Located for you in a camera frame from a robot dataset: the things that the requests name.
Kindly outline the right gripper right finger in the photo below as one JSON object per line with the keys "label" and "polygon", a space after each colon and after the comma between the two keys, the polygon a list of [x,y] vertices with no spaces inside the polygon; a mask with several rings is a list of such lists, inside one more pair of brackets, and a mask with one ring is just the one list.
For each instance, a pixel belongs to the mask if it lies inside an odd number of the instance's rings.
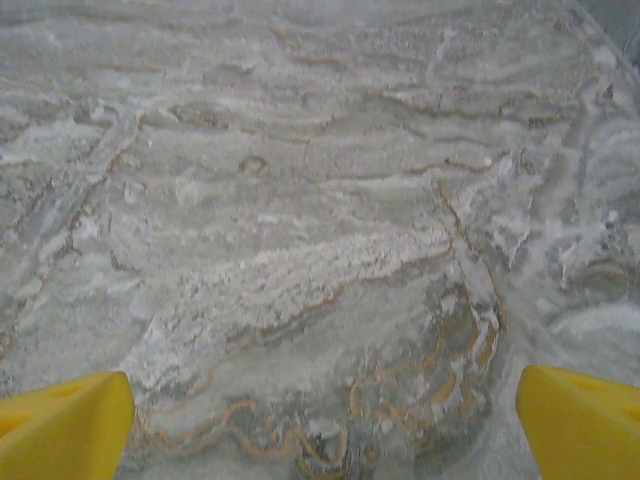
{"label": "right gripper right finger", "polygon": [[637,387],[530,365],[516,411],[543,479],[638,480]]}

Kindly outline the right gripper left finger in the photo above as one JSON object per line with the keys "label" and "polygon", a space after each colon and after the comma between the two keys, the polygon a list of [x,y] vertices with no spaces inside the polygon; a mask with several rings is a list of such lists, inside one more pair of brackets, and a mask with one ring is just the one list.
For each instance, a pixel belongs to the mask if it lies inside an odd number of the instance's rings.
{"label": "right gripper left finger", "polygon": [[100,372],[1,400],[5,480],[111,480],[135,416],[128,378]]}

